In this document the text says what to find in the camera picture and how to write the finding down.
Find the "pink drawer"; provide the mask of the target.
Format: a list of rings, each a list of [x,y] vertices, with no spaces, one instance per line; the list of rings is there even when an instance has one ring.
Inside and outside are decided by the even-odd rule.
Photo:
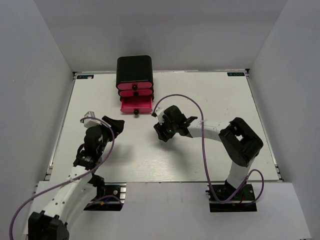
[[[124,114],[148,114],[151,113],[153,98],[151,96],[132,96],[121,99],[120,111]]]
[[[118,95],[120,97],[139,97],[153,95],[153,89],[138,89],[138,90],[119,90]]]
[[[119,83],[117,86],[118,90],[137,90],[137,89],[150,89],[153,87],[153,84],[149,81],[140,81],[140,82],[125,82]]]

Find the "black drawer cabinet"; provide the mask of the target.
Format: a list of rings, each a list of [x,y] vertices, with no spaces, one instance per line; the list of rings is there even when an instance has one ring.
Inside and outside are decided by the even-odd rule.
[[[116,65],[116,88],[118,84],[128,82],[151,82],[154,99],[154,78],[152,58],[149,55],[121,56]]]

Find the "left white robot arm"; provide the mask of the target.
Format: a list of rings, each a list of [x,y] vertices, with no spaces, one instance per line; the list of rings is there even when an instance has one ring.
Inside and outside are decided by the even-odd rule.
[[[30,240],[68,240],[71,227],[90,201],[105,196],[105,180],[95,172],[107,160],[105,148],[108,143],[115,144],[125,122],[107,116],[99,119],[93,112],[80,121],[86,128],[83,143],[77,149],[66,182],[56,188],[56,194],[40,212],[33,212],[28,218]]]

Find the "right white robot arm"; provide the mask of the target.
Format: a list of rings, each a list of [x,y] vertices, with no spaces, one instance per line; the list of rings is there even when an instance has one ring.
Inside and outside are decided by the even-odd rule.
[[[230,122],[202,121],[196,116],[186,117],[175,105],[167,109],[158,107],[152,116],[158,119],[154,129],[163,142],[172,139],[176,133],[183,137],[204,137],[221,142],[232,161],[225,181],[226,195],[233,200],[243,195],[241,183],[264,144],[242,118],[236,117]]]

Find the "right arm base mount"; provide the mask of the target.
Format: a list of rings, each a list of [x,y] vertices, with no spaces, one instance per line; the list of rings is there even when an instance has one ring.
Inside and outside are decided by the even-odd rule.
[[[249,213],[256,212],[255,193],[252,184],[246,184],[229,202],[221,204],[214,198],[211,190],[206,191],[209,196],[209,210],[211,213]]]

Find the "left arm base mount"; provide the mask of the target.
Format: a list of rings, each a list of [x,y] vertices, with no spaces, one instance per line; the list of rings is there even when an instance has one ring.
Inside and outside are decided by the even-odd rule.
[[[85,211],[119,212],[122,210],[126,198],[126,183],[105,183],[99,195],[87,206]]]

